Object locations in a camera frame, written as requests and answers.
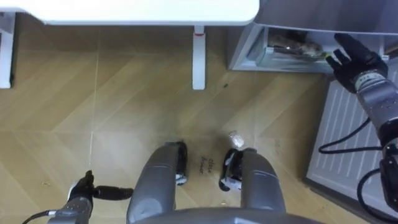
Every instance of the table leg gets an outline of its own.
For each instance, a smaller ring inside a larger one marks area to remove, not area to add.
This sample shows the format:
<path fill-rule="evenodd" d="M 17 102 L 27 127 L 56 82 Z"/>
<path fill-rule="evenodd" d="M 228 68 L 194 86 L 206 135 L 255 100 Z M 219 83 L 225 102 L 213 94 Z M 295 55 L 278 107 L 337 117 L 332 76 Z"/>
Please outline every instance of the table leg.
<path fill-rule="evenodd" d="M 0 88 L 11 87 L 15 17 L 15 12 L 5 12 L 0 16 Z"/>
<path fill-rule="evenodd" d="M 195 26 L 193 31 L 192 88 L 204 90 L 206 83 L 206 34 L 204 26 Z"/>

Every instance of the crumpled paper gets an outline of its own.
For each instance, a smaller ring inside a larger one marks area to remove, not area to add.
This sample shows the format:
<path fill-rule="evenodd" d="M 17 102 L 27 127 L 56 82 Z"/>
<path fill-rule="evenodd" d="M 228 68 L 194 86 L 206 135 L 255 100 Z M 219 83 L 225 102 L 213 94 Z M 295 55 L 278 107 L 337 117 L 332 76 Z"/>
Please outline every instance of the crumpled paper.
<path fill-rule="evenodd" d="M 240 149 L 244 145 L 244 139 L 238 134 L 237 131 L 231 131 L 228 134 L 228 138 L 231 141 L 232 147 L 235 149 Z"/>

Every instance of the parquet floor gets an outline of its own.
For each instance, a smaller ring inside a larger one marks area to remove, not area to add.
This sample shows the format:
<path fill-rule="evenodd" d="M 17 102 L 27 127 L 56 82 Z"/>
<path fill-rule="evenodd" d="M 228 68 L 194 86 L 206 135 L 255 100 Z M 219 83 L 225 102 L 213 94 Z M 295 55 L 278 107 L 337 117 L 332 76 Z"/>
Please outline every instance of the parquet floor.
<path fill-rule="evenodd" d="M 17 30 L 14 86 L 0 90 L 0 223 L 61 207 L 88 169 L 97 185 L 134 186 L 151 152 L 178 139 L 189 181 L 177 208 L 238 206 L 237 192 L 218 188 L 233 130 L 270 160 L 290 213 L 363 222 L 300 181 L 326 93 L 321 75 L 229 71 L 226 29 L 212 27 L 206 90 L 193 91 L 189 27 L 52 27 L 20 15 Z M 211 173 L 200 173 L 202 157 L 215 162 Z M 127 205 L 95 200 L 91 222 L 125 223 Z"/>

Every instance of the white table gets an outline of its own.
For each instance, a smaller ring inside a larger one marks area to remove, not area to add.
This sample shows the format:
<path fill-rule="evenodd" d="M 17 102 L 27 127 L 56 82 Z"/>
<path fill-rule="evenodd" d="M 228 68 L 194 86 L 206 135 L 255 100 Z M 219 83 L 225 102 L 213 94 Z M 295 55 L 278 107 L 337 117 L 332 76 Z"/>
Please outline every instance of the white table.
<path fill-rule="evenodd" d="M 244 26 L 259 0 L 0 0 L 0 88 L 10 88 L 16 12 L 51 25 L 194 26 L 192 87 L 205 89 L 205 26 Z"/>

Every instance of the black cable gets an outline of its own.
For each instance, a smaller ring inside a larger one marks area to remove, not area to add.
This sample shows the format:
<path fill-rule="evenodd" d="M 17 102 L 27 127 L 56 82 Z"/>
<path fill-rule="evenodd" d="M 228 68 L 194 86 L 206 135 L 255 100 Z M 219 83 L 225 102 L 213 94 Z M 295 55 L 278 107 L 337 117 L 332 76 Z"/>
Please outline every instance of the black cable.
<path fill-rule="evenodd" d="M 368 205 L 365 204 L 365 201 L 363 200 L 363 196 L 362 196 L 362 190 L 363 190 L 363 186 L 365 185 L 366 181 L 371 178 L 373 175 L 376 175 L 380 173 L 380 169 L 374 169 L 371 170 L 370 172 L 368 172 L 367 174 L 365 174 L 361 180 L 358 183 L 358 187 L 356 189 L 356 196 L 358 197 L 358 202 L 359 204 L 362 206 L 362 208 L 368 212 L 371 216 L 373 216 L 374 218 L 377 218 L 383 222 L 386 223 L 398 223 L 398 219 L 391 219 L 391 218 L 387 218 L 387 217 L 383 217 L 379 214 L 377 214 L 376 212 L 374 212 Z"/>
<path fill-rule="evenodd" d="M 370 118 L 366 118 L 366 120 L 359 126 L 357 127 L 354 131 L 352 131 L 351 133 L 347 134 L 345 137 L 330 142 L 328 144 L 324 144 L 321 147 L 318 148 L 318 151 L 320 154 L 342 154 L 342 153 L 350 153 L 350 152 L 363 152 L 363 151 L 381 151 L 382 148 L 378 147 L 378 146 L 371 146 L 371 147 L 358 147 L 358 148 L 354 148 L 354 149 L 337 149 L 337 150 L 332 150 L 332 151 L 326 151 L 325 149 L 330 147 L 330 146 L 334 146 L 337 145 L 339 143 L 345 142 L 347 140 L 349 140 L 350 138 L 352 138 L 353 136 L 355 136 L 356 134 L 358 134 L 362 129 L 364 129 L 366 127 L 366 125 L 368 125 L 371 122 Z M 386 218 L 386 217 L 382 217 L 379 214 L 375 213 L 373 210 L 370 209 L 369 206 L 367 206 L 365 204 L 365 201 L 363 200 L 363 196 L 362 196 L 362 190 L 363 190 L 363 186 L 366 183 L 366 181 L 373 175 L 380 173 L 380 169 L 374 169 L 371 170 L 370 172 L 368 172 L 367 174 L 365 174 L 361 180 L 358 183 L 357 189 L 356 189 L 356 195 L 358 197 L 358 202 L 361 205 L 361 207 L 371 216 L 373 216 L 374 218 L 377 218 L 378 220 L 384 221 L 386 223 L 398 223 L 398 220 L 396 219 L 390 219 L 390 218 Z"/>
<path fill-rule="evenodd" d="M 36 219 L 36 218 L 49 216 L 50 212 L 53 212 L 53 211 L 54 210 L 47 210 L 47 211 L 36 213 L 36 214 L 32 215 L 31 217 L 29 217 L 27 220 L 25 220 L 22 224 L 27 224 L 27 223 L 29 223 L 30 221 L 32 221 L 33 219 Z"/>
<path fill-rule="evenodd" d="M 354 149 L 337 149 L 337 150 L 332 150 L 332 151 L 325 150 L 326 148 L 328 148 L 330 146 L 334 146 L 334 145 L 337 145 L 339 143 L 349 140 L 350 138 L 352 138 L 353 136 L 358 134 L 362 129 L 364 129 L 366 127 L 366 125 L 368 125 L 370 122 L 371 122 L 371 119 L 367 118 L 359 127 L 357 127 L 351 133 L 347 134 L 345 137 L 343 137 L 339 140 L 330 142 L 328 144 L 324 144 L 321 147 L 319 147 L 318 152 L 322 153 L 322 154 L 341 154 L 341 153 L 363 152 L 363 151 L 381 151 L 382 150 L 381 147 L 378 147 L 378 146 L 358 147 L 358 148 L 354 148 Z"/>

